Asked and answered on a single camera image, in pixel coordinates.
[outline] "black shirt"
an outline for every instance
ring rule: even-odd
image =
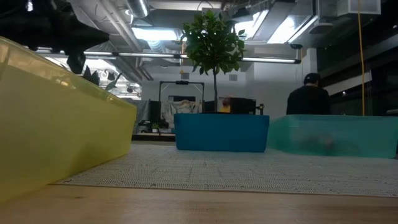
[[[329,93],[315,86],[300,87],[289,95],[286,114],[330,114]]]

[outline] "translucent plastic container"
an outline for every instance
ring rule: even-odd
[[[269,147],[318,156],[393,158],[398,118],[290,115],[270,125]]]
[[[179,150],[264,152],[269,116],[242,114],[175,114]]]

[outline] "blue plastic bin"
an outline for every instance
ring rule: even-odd
[[[269,116],[243,114],[175,114],[179,150],[264,152]]]
[[[316,156],[393,158],[398,118],[378,116],[289,115],[271,122],[268,145]]]

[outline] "small tree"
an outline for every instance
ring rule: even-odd
[[[195,15],[194,23],[184,23],[181,40],[187,38],[188,57],[193,62],[194,72],[198,67],[200,75],[208,75],[213,70],[215,110],[218,108],[216,75],[222,70],[225,73],[239,70],[239,61],[243,57],[244,41],[239,39],[244,30],[236,33],[235,21],[225,21],[211,10],[206,14]]]

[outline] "black cap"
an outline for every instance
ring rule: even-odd
[[[309,73],[304,78],[304,85],[306,85],[308,83],[320,82],[320,80],[321,80],[321,75],[320,74],[318,74],[318,73]]]

